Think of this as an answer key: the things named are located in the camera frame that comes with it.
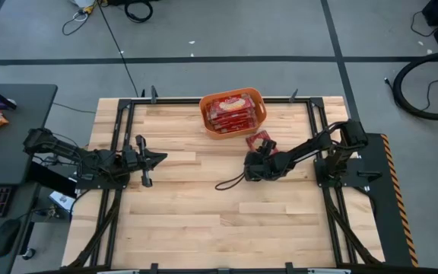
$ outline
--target computer mouse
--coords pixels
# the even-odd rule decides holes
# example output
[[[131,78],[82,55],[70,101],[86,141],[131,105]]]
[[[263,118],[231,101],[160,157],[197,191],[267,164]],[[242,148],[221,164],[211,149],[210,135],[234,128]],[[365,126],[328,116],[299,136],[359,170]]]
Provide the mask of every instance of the computer mouse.
[[[18,219],[9,219],[0,226],[0,256],[11,251],[19,230],[20,221]]]

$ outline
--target wooden tabletop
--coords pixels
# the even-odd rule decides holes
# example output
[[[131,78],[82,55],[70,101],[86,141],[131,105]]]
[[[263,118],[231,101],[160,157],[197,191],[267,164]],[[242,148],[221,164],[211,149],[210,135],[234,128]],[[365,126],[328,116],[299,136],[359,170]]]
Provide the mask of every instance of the wooden tabletop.
[[[329,123],[348,118],[342,97],[323,99]],[[110,148],[118,100],[100,99],[89,149]],[[312,137],[305,104],[267,104],[266,109],[262,129],[279,150]],[[243,172],[248,147],[245,136],[209,139],[202,123],[194,104],[136,107],[132,135],[143,135],[150,151],[166,152],[168,158],[150,172],[151,188],[141,185],[141,172],[132,174],[122,196],[113,268],[149,269],[151,263],[162,269],[281,268],[286,262],[335,266],[313,159],[278,181],[243,181],[217,191],[215,184]],[[76,204],[62,265],[74,260],[94,233],[101,193],[90,191]],[[354,233],[383,261],[368,197],[350,188],[344,189],[344,197]],[[338,231],[347,262],[344,236]],[[100,263],[104,253],[102,248]]]

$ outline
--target yellow black hazard tape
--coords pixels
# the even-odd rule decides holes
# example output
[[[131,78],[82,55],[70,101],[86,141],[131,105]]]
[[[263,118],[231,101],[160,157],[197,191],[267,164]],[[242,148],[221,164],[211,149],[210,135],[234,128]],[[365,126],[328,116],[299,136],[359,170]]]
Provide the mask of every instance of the yellow black hazard tape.
[[[395,189],[396,199],[398,200],[398,209],[400,210],[401,223],[403,224],[403,229],[405,231],[405,236],[407,238],[408,252],[410,253],[410,257],[411,257],[411,264],[414,267],[418,267],[417,254],[415,253],[414,241],[413,238],[411,237],[410,227],[408,226],[408,218],[405,210],[405,204],[403,203],[402,192],[400,190],[400,183],[398,182],[398,178],[396,177],[395,165],[393,164],[392,151],[389,149],[388,137],[384,134],[381,134],[381,138],[383,139],[383,143],[385,145],[386,158],[388,159],[388,165],[392,176],[393,188]]]

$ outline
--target desk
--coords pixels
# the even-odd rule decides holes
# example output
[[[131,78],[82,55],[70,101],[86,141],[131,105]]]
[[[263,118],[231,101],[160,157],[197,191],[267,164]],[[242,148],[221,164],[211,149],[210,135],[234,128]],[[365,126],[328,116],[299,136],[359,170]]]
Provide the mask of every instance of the desk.
[[[0,84],[0,94],[17,102],[16,110],[4,110],[9,124],[0,128],[0,184],[19,186],[15,189],[10,208],[1,224],[28,213],[38,191],[37,183],[25,183],[31,157],[23,152],[23,140],[28,130],[45,126],[57,87],[53,84]],[[21,218],[22,228],[11,252],[0,258],[0,273],[8,273],[19,252],[28,219]]]
[[[323,101],[329,123],[348,118],[342,97]],[[89,149],[109,149],[117,103],[100,100]],[[266,108],[262,128],[280,150],[312,137],[306,106]],[[121,135],[125,123],[124,116]],[[285,262],[295,267],[335,266],[312,159],[276,182],[242,182],[218,192],[216,183],[242,172],[248,148],[245,136],[214,141],[203,131],[198,105],[136,107],[132,136],[142,134],[148,149],[169,156],[150,172],[153,187],[144,188],[136,172],[123,192],[112,268],[149,269],[151,263],[161,269],[283,268]],[[369,199],[348,188],[344,198],[354,233],[372,255],[384,260]],[[75,206],[62,265],[74,260],[93,234],[100,199],[101,191],[93,190]],[[99,263],[103,255],[101,249]]]

